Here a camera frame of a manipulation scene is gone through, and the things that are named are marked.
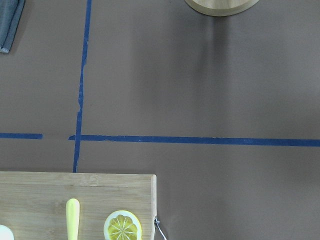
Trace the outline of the yellow plastic knife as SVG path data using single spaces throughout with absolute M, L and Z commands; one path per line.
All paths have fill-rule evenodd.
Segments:
M 66 202 L 67 239 L 78 240 L 80 222 L 80 202 L 71 198 Z

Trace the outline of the wooden mug tree stand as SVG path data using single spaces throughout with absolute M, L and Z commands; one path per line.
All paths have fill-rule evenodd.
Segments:
M 226 17 L 242 13 L 259 0 L 185 0 L 195 11 L 213 17 Z

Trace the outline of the bamboo cutting board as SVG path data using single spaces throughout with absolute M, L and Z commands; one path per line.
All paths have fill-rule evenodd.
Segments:
M 157 178 L 153 174 L 3 171 L 0 223 L 17 240 L 65 240 L 66 203 L 80 203 L 80 240 L 102 240 L 114 211 L 127 210 L 140 221 L 142 238 L 155 237 Z

